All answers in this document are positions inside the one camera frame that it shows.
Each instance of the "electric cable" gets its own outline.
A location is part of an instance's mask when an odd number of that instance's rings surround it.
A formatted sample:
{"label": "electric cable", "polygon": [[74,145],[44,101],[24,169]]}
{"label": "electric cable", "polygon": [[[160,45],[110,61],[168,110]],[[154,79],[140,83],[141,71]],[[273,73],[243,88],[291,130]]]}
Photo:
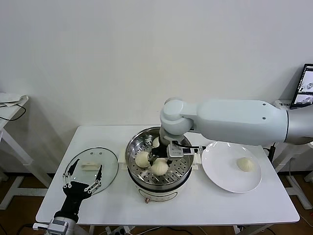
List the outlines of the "electric cable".
{"label": "electric cable", "polygon": [[312,224],[310,224],[302,215],[300,215],[299,214],[299,216],[301,217],[301,218],[303,218],[304,219],[304,221],[310,226],[310,227],[313,227],[313,225]]}
{"label": "electric cable", "polygon": [[270,148],[263,148],[264,150],[268,151],[268,159],[270,162],[273,162],[273,158],[274,158],[274,154],[275,154],[275,147],[276,142],[274,142],[274,144],[270,147]]}
{"label": "electric cable", "polygon": [[274,233],[274,231],[272,229],[270,229],[270,228],[266,228],[266,229],[270,230],[272,234],[276,235],[276,233]]}
{"label": "electric cable", "polygon": [[141,233],[139,233],[139,234],[131,234],[131,233],[128,233],[128,234],[129,234],[129,235],[142,235],[142,234],[144,234],[144,233],[146,233],[146,232],[155,231],[155,230],[160,229],[160,228],[162,228],[162,227],[151,228],[151,229],[148,229],[148,230],[146,230],[146,231],[143,231],[143,232],[141,232]]}
{"label": "electric cable", "polygon": [[169,228],[170,230],[176,231],[176,232],[186,232],[190,235],[193,235],[191,232],[189,232],[188,230],[185,230],[185,229],[173,229],[172,227],[167,227],[167,228]]}
{"label": "electric cable", "polygon": [[99,235],[104,234],[104,233],[107,233],[107,232],[108,232],[108,231],[103,231],[103,232],[99,233]]}
{"label": "electric cable", "polygon": [[2,224],[0,224],[1,229],[4,231],[5,235],[8,235],[8,233],[6,232],[6,230],[4,229],[4,227],[2,226]]}
{"label": "electric cable", "polygon": [[177,145],[179,147],[182,147],[182,148],[202,148],[203,150],[206,149],[205,146],[201,146],[201,147],[200,146],[187,146],[187,145],[180,144],[177,141],[173,141],[173,144],[175,144],[175,145]]}
{"label": "electric cable", "polygon": [[207,235],[206,231],[203,228],[201,228],[200,226],[198,226],[198,228],[201,229],[205,235]]}
{"label": "electric cable", "polygon": [[17,106],[21,107],[22,109],[24,109],[24,110],[23,110],[23,113],[22,113],[21,115],[19,115],[19,116],[18,116],[17,118],[15,118],[15,119],[7,119],[7,118],[4,118],[4,117],[0,117],[0,118],[3,119],[3,120],[6,120],[6,121],[16,121],[17,119],[21,118],[21,117],[26,113],[26,109],[25,109],[23,106],[19,105],[19,104],[15,104],[15,105],[17,105]]}

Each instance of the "pot handle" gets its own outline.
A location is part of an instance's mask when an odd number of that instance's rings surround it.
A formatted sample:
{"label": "pot handle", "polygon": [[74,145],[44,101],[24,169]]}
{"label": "pot handle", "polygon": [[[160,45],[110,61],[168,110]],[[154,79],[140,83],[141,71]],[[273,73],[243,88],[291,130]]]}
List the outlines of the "pot handle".
{"label": "pot handle", "polygon": [[117,160],[118,165],[119,165],[120,169],[122,169],[122,170],[127,170],[125,151],[126,151],[125,148],[121,149],[121,151],[118,154],[118,160]]}
{"label": "pot handle", "polygon": [[193,170],[198,170],[199,169],[198,165],[200,165],[200,164],[202,164],[201,156],[200,156],[199,153],[195,153],[194,154],[194,161],[192,162],[192,169]]}

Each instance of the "table leg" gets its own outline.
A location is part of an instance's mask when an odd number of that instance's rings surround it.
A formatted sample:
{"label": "table leg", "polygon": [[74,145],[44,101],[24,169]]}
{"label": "table leg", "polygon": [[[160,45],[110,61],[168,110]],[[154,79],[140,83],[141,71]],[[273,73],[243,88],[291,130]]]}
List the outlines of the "table leg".
{"label": "table leg", "polygon": [[0,170],[0,182],[2,180],[7,181],[8,179],[9,179],[9,177]]}
{"label": "table leg", "polygon": [[262,230],[268,228],[269,226],[271,226],[271,224],[249,225],[249,226],[246,226],[237,235],[254,235],[254,234],[257,234],[257,233],[261,232]]}
{"label": "table leg", "polygon": [[45,171],[24,151],[24,149],[7,133],[5,129],[3,131],[3,140],[8,143],[11,148],[18,154],[17,159],[25,166],[38,180],[40,180],[47,188],[52,181],[51,177],[45,173]]}
{"label": "table leg", "polygon": [[287,162],[295,155],[297,145],[288,145],[283,152],[273,161],[273,167],[276,172],[279,172]]}
{"label": "table leg", "polygon": [[94,225],[90,225],[89,235],[93,235],[93,232],[94,232]]}
{"label": "table leg", "polygon": [[313,171],[308,174],[306,177],[304,177],[305,182],[313,182]]}
{"label": "table leg", "polygon": [[240,233],[240,229],[238,228],[237,225],[233,225],[233,228],[234,228],[235,234]]}
{"label": "table leg", "polygon": [[312,209],[312,205],[302,191],[300,185],[293,176],[286,177],[291,187],[285,188],[289,196],[297,196],[302,206],[306,210]]}
{"label": "table leg", "polygon": [[88,235],[88,233],[79,225],[75,225],[74,227],[74,235]]}
{"label": "table leg", "polygon": [[44,197],[48,189],[46,188],[19,188],[24,177],[18,176],[0,203],[0,210],[6,210],[14,196],[35,196]]}

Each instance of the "white table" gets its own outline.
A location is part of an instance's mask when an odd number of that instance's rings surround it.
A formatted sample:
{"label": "white table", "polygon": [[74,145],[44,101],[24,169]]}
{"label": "white table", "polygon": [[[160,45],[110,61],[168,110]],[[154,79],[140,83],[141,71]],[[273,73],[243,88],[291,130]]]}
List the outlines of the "white table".
{"label": "white table", "polygon": [[[55,177],[36,215],[48,223],[65,199],[62,174],[71,159],[91,147],[106,147],[116,155],[142,129],[150,126],[80,126],[62,159]],[[187,133],[193,145],[210,142],[199,134]],[[275,223],[298,221],[299,215],[275,170],[260,146],[246,146],[258,159],[263,178],[256,190],[231,193],[216,186],[202,167],[193,170],[181,194],[173,200],[144,203],[128,172],[122,170],[104,191],[84,200],[79,211],[82,225],[141,226],[248,226],[240,234],[256,234]]]}
{"label": "white table", "polygon": [[[21,103],[19,105],[23,106],[28,101],[27,96],[23,96]],[[20,109],[19,106],[14,105],[11,107],[0,107],[0,117],[6,119],[12,119],[12,117]],[[37,165],[35,161],[24,151],[24,149],[13,139],[12,136],[4,129],[5,125],[9,121],[0,119],[0,130],[3,131],[2,139],[8,143],[10,147],[17,153],[17,159],[23,164],[23,166],[29,170],[38,180],[40,180],[47,188],[50,186],[52,181],[41,166]],[[44,196],[47,189],[45,188],[19,188],[19,185],[23,181],[23,176],[18,176],[14,183],[12,184],[10,190],[7,192],[6,196],[0,204],[0,210],[5,210],[10,204],[13,196]]]}

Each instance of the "white wall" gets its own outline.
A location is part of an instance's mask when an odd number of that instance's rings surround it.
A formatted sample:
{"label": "white wall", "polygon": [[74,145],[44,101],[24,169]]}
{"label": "white wall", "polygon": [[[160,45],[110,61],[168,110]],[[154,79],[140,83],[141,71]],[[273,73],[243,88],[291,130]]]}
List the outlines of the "white wall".
{"label": "white wall", "polygon": [[[292,97],[294,74],[313,61],[312,7],[311,0],[0,0],[0,90],[31,98],[27,116],[8,131],[53,172],[78,125],[159,123],[171,96]],[[1,167],[21,171],[1,148]]]}

